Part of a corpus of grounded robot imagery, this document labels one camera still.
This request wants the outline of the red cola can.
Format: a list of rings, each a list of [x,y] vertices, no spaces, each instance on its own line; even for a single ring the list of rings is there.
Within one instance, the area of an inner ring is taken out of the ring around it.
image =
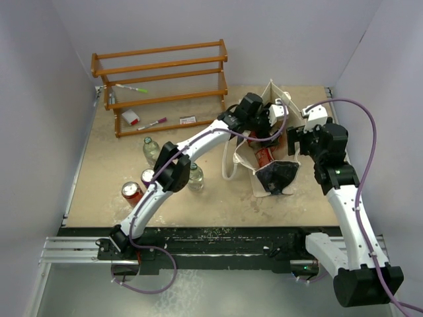
[[[249,133],[247,141],[257,141],[258,137],[255,131]]]

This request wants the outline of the cream canvas tote bag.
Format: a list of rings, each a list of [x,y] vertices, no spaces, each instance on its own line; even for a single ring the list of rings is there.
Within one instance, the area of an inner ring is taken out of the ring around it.
[[[264,107],[270,111],[270,133],[273,134],[286,121],[285,127],[297,127],[304,124],[300,109],[291,100],[288,92],[269,82],[261,94]],[[288,154],[286,133],[283,132],[271,146],[236,138],[236,147],[231,155],[232,173],[227,173],[227,152],[229,142],[225,143],[221,171],[224,180],[234,179],[237,169],[244,167],[249,170],[250,182],[255,197],[269,195],[293,195],[294,185],[301,163],[298,160],[299,150],[293,155]]]

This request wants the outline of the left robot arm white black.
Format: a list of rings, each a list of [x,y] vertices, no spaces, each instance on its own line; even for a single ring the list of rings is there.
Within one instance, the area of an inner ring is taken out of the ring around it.
[[[146,193],[109,234],[113,252],[122,259],[135,254],[134,240],[143,234],[158,208],[188,184],[190,166],[198,158],[234,136],[256,142],[273,142],[282,134],[283,127],[273,135],[270,130],[279,120],[285,125],[287,115],[288,107],[282,102],[267,107],[259,95],[249,92],[240,103],[220,113],[217,119],[195,136],[177,144],[165,143]]]

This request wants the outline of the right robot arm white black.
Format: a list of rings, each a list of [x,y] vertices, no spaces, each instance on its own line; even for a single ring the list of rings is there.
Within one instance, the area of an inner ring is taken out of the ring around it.
[[[346,247],[341,250],[327,234],[318,232],[298,238],[295,253],[300,258],[313,255],[326,269],[341,306],[390,303],[404,275],[399,266],[389,263],[365,213],[360,181],[346,161],[348,131],[326,123],[310,130],[290,127],[287,137],[289,154],[299,147],[302,155],[313,159],[315,179],[334,210]]]

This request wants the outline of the clear bottle green cap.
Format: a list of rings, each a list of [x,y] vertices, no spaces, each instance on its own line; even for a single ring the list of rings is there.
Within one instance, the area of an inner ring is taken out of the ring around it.
[[[190,176],[188,180],[188,188],[193,192],[199,192],[204,187],[204,173],[202,169],[193,162],[190,165]]]
[[[161,148],[151,137],[146,137],[143,144],[143,154],[149,166],[154,167],[159,158]]]

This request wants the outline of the purple soda can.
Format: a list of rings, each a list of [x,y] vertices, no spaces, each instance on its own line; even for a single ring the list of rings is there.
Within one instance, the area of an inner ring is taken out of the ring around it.
[[[152,168],[148,168],[148,169],[145,169],[142,173],[141,173],[141,176],[140,176],[140,180],[141,180],[141,182],[142,182],[142,184],[146,187],[146,188],[148,188],[149,187],[149,185],[150,185],[150,183],[151,183],[151,181],[152,181],[152,179],[153,179],[153,177],[154,177],[154,170],[152,169]]]

